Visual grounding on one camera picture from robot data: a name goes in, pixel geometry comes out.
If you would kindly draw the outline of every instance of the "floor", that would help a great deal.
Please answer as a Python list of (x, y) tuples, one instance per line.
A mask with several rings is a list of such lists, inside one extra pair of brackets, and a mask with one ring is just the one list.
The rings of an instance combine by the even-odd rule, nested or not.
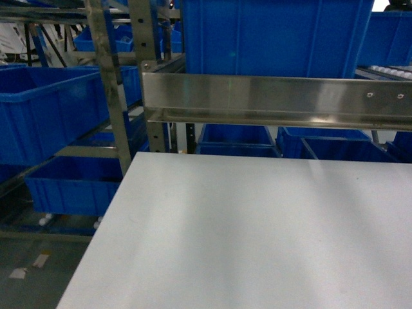
[[(0, 308), (55, 308), (88, 243), (0, 238)], [(50, 253), (42, 268), (32, 264)], [(24, 279), (11, 279), (15, 268), (27, 268)]]

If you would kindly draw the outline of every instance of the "blue plastic bin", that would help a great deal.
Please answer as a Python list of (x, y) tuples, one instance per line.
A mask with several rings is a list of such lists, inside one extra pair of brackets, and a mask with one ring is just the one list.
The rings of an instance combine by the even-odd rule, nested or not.
[(398, 132), (393, 140), (393, 145), (412, 155), (412, 132)]
[(412, 154), (407, 153), (391, 142), (386, 142), (387, 152), (402, 163), (412, 163)]
[(26, 65), (23, 64), (23, 63), (13, 63), (13, 64), (7, 64), (7, 65), (4, 65), (4, 66), (0, 66), (0, 70), (24, 68), (24, 67), (26, 67)]
[(27, 167), (21, 165), (0, 165), (0, 183), (23, 172)]
[(0, 70), (0, 164), (37, 165), (108, 116), (98, 73)]
[(261, 158), (280, 158), (275, 147), (241, 146), (241, 145), (198, 145), (198, 155), (215, 156), (253, 156)]
[(108, 158), (58, 157), (25, 178), (35, 211), (90, 216), (104, 215), (121, 181)]
[[(117, 52), (133, 51), (133, 33), (130, 26), (119, 26), (115, 29), (115, 40)], [(82, 33), (74, 39), (74, 43), (78, 51), (95, 51), (89, 27), (86, 27)]]
[[(130, 122), (128, 129), (129, 136), (129, 147), (132, 156), (136, 154), (137, 151), (143, 151), (147, 149), (147, 129), (144, 114), (140, 114), (137, 118)], [(100, 142), (114, 142), (115, 136), (110, 132), (100, 132), (86, 139), (86, 143), (91, 142), (91, 145), (99, 145)], [(75, 145), (83, 144), (83, 140), (75, 142)]]
[[(67, 70), (90, 70), (99, 72), (98, 66), (74, 66)], [(136, 66), (122, 66), (122, 78), (124, 92), (126, 94), (127, 106), (130, 106), (142, 99), (142, 90), (140, 89), (139, 71)]]
[(171, 34), (172, 40), (172, 53), (182, 52), (182, 26), (180, 21), (176, 21)]
[(205, 124), (198, 143), (200, 145), (274, 145), (267, 127), (233, 124)]
[(185, 0), (188, 73), (352, 78), (373, 0)]
[(283, 158), (300, 158), (303, 147), (302, 138), (306, 137), (370, 140), (368, 135), (359, 130), (279, 127), (277, 130), (276, 144), (279, 146)]
[(374, 143), (367, 140), (327, 140), (302, 138), (301, 158), (361, 162), (398, 162)]
[(361, 66), (409, 66), (412, 59), (412, 12), (373, 12)]

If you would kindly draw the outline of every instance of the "white tabletop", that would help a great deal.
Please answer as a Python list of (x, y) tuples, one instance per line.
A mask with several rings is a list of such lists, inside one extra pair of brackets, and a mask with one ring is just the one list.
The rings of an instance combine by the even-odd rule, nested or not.
[(138, 153), (58, 308), (412, 308), (412, 165)]

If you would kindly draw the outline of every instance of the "white paper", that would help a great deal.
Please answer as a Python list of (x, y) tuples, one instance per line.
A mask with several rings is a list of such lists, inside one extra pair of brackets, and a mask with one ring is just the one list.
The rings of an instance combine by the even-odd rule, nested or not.
[(42, 268), (47, 259), (49, 258), (48, 254), (40, 254), (33, 263), (33, 267)]
[(26, 272), (27, 268), (16, 268), (8, 277), (11, 279), (24, 279), (24, 277), (26, 277)]

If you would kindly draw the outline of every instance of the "stainless steel shelf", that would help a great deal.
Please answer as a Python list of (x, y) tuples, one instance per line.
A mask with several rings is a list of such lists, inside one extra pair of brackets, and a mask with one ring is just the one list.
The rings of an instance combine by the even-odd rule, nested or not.
[(151, 122), (412, 130), (410, 81), (196, 75), (166, 67), (142, 68)]

